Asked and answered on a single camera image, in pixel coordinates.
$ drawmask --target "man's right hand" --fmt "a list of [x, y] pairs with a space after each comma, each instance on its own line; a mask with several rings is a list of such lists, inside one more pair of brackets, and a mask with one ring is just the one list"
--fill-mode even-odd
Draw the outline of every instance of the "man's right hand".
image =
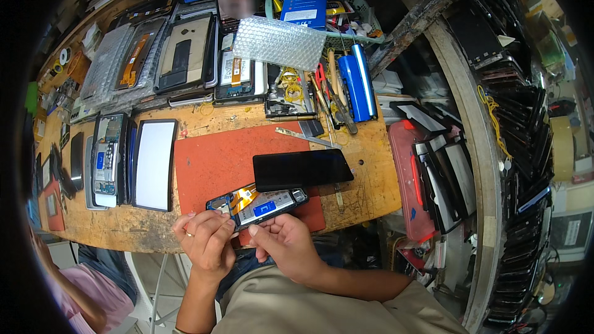
[[272, 256], [278, 269], [299, 284], [307, 284], [328, 268], [318, 256], [307, 226], [292, 215], [281, 214], [248, 230], [258, 261]]

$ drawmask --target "green object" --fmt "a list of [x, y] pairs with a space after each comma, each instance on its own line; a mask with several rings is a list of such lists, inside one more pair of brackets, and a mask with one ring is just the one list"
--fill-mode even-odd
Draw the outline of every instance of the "green object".
[[29, 114], [33, 116], [37, 115], [37, 82], [29, 82], [29, 84], [27, 84], [25, 108]]

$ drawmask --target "phone battery label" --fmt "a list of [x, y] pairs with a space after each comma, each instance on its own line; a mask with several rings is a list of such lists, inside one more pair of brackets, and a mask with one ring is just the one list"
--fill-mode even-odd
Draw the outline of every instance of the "phone battery label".
[[239, 223], [245, 225], [272, 212], [281, 211], [293, 204], [295, 202], [288, 191], [263, 192], [237, 213], [237, 216], [239, 217]]

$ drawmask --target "bubble wrap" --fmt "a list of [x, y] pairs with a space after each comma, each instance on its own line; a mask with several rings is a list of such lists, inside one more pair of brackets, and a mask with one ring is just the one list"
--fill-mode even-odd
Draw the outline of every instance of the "bubble wrap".
[[84, 78], [80, 97], [85, 106], [95, 108], [110, 100], [111, 85], [117, 76], [117, 67], [122, 62], [123, 53], [134, 33], [130, 24], [111, 30], [103, 37]]
[[326, 34], [323, 31], [251, 16], [239, 23], [233, 57], [315, 71], [325, 39]]
[[131, 89], [123, 89], [121, 91], [112, 91], [112, 99], [108, 104], [101, 106], [102, 114], [109, 114], [110, 112], [123, 111], [131, 109], [139, 101], [154, 94], [153, 87], [157, 76], [157, 68], [159, 66], [159, 58], [161, 49], [165, 41], [165, 33], [170, 23], [166, 21], [159, 29], [155, 36], [153, 44], [148, 51], [144, 66], [140, 71], [138, 82], [136, 86]]

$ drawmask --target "plastic basket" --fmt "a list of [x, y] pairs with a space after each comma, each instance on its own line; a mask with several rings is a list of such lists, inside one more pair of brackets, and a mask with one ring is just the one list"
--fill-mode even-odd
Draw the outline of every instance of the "plastic basket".
[[[364, 22], [367, 22], [367, 18], [369, 18], [369, 5], [365, 0], [345, 0], [349, 2], [349, 4], [353, 7], [355, 12], [357, 12], [362, 19], [365, 19]], [[272, 0], [265, 1], [265, 11], [267, 18], [274, 18], [273, 17], [273, 10], [272, 10]], [[380, 23], [377, 21], [377, 18], [374, 14], [371, 15], [371, 21], [369, 22], [371, 25], [371, 31], [380, 30], [381, 26]], [[331, 31], [326, 31], [326, 42], [324, 43], [324, 48], [334, 48], [337, 51], [348, 50], [351, 46], [357, 42], [357, 44], [361, 44], [364, 47], [369, 47], [372, 44], [381, 44], [385, 40], [385, 33], [383, 33], [379, 38], [368, 38], [367, 36], [352, 36], [346, 35], [344, 33], [338, 34]]]

